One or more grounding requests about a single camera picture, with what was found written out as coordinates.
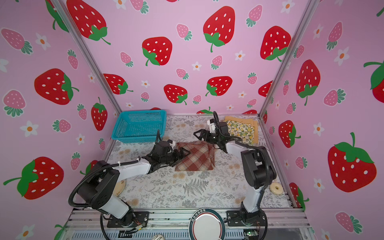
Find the pink wallpaper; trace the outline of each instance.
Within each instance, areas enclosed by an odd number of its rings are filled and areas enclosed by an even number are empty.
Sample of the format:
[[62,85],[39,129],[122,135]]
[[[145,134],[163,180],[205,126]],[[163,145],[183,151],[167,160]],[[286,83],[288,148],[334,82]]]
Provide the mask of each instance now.
[[[115,124],[57,17],[44,0],[0,9],[2,239],[56,239],[72,209],[70,192],[103,156]],[[99,116],[96,126],[91,118]]]
[[307,0],[66,3],[123,111],[256,113]]
[[382,239],[383,7],[322,1],[267,109],[317,239]]

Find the plate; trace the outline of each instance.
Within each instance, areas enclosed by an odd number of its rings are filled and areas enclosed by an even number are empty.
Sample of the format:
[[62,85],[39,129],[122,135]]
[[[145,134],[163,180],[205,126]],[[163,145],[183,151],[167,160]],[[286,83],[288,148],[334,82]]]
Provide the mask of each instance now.
[[190,240],[224,240],[223,219],[213,209],[199,209],[189,222],[189,238]]
[[113,195],[118,196],[125,188],[125,179],[117,182],[113,189]]

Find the floral tablecloth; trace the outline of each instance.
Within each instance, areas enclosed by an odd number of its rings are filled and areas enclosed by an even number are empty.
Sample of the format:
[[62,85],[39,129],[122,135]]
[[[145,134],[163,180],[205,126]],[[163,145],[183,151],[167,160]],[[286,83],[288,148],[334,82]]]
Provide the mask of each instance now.
[[[234,117],[257,120],[256,116]],[[195,141],[193,132],[208,129],[207,120],[211,118],[212,115],[168,115],[163,140]],[[267,148],[260,127],[258,134],[259,144],[255,145]],[[116,141],[108,163],[133,161],[148,154],[152,147],[150,142],[124,144]],[[245,198],[247,187],[241,159],[216,150],[214,170],[175,172],[172,167],[161,168],[151,174],[126,179],[125,189],[118,197],[133,208],[237,208]],[[288,208],[290,205],[285,195],[274,195],[268,188],[261,207]]]

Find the red plaid fabric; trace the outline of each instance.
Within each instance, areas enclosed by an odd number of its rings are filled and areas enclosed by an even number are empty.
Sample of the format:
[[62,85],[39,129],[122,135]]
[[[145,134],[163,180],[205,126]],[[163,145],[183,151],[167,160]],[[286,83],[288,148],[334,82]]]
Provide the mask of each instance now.
[[191,152],[175,166],[175,171],[206,171],[215,167],[215,148],[205,141],[178,142],[177,148],[183,147]]

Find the teal basket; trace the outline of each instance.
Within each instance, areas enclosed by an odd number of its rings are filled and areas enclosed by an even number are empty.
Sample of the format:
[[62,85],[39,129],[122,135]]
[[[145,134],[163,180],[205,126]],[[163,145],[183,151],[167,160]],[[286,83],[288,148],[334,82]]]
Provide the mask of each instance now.
[[157,130],[163,137],[166,129],[165,110],[122,112],[113,129],[112,139],[122,143],[155,142]]

